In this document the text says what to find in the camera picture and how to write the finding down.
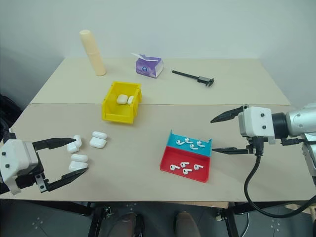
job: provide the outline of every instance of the yellow plastic bin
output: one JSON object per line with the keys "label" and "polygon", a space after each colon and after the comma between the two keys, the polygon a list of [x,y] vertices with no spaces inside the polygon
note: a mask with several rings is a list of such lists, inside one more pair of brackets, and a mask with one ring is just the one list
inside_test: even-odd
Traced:
{"label": "yellow plastic bin", "polygon": [[[102,102],[102,119],[113,122],[133,123],[137,116],[138,104],[142,101],[140,83],[114,81]],[[132,103],[119,105],[117,97],[120,94],[133,95]]]}

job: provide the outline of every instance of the tissue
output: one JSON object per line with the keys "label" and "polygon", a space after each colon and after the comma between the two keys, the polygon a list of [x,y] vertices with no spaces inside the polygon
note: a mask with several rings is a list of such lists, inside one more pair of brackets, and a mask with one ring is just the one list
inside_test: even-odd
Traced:
{"label": "tissue", "polygon": [[136,72],[148,77],[157,78],[163,70],[163,61],[161,58],[146,57],[145,54],[134,54],[138,59],[136,61]]}

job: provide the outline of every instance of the earbud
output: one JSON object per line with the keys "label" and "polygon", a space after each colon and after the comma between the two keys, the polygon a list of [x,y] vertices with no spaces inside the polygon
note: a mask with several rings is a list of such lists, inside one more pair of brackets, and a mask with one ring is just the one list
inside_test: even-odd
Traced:
{"label": "earbud", "polygon": [[199,165],[199,164],[195,164],[195,165],[194,165],[194,169],[195,169],[195,170],[198,170],[198,169],[200,169],[200,168],[204,168],[204,166]]}
{"label": "earbud", "polygon": [[170,170],[175,170],[175,169],[180,169],[180,167],[174,165],[174,164],[171,164],[170,165]]}
{"label": "earbud", "polygon": [[180,163],[180,166],[181,166],[182,168],[184,168],[184,167],[186,167],[187,164],[190,164],[190,163],[189,163],[189,162],[181,162],[181,163]]}
{"label": "earbud", "polygon": [[205,145],[202,145],[202,142],[201,142],[201,141],[197,141],[197,145],[198,145],[199,147],[205,147]]}
{"label": "earbud", "polygon": [[186,143],[189,143],[189,144],[192,144],[192,143],[193,143],[193,142],[189,142],[189,138],[185,138],[184,141],[185,141]]}
{"label": "earbud", "polygon": [[180,140],[177,140],[177,141],[176,141],[176,144],[179,145],[179,146],[181,146],[182,144],[184,144],[184,142],[181,142]]}
{"label": "earbud", "polygon": [[189,147],[190,147],[192,150],[198,150],[198,148],[197,148],[197,147],[194,147],[193,144],[190,144]]}
{"label": "earbud", "polygon": [[183,170],[182,170],[182,173],[183,173],[183,174],[188,174],[189,171],[192,171],[192,170],[191,170],[191,169],[183,169]]}

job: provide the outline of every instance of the gray floor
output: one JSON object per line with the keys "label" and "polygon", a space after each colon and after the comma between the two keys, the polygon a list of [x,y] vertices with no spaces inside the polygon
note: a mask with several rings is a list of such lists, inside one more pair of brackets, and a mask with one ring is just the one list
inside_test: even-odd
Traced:
{"label": "gray floor", "polygon": [[[24,201],[1,201],[1,237],[86,237],[91,217],[43,207]],[[162,202],[107,203],[114,215],[104,221],[100,237],[106,237],[115,220],[128,212],[141,213],[145,219],[145,237],[172,237],[173,217],[178,211],[192,215],[202,237],[227,237],[225,222],[216,222],[215,208],[170,204]],[[270,208],[283,213],[284,207]],[[246,225],[246,215],[237,215],[239,233]],[[299,214],[287,219],[272,219],[258,212],[250,213],[250,226],[245,237],[312,237],[310,215]]]}

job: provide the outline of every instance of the red tray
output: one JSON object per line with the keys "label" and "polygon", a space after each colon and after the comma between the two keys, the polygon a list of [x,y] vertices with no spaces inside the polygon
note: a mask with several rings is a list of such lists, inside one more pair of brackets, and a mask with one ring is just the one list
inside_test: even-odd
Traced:
{"label": "red tray", "polygon": [[[180,163],[184,161],[190,163],[185,168],[192,169],[187,175],[182,173],[183,168],[180,166]],[[170,170],[170,165],[172,164],[180,167],[180,169]],[[204,167],[199,170],[194,170],[193,166],[195,164]],[[205,183],[208,180],[210,165],[210,157],[166,146],[161,159],[160,170]]]}

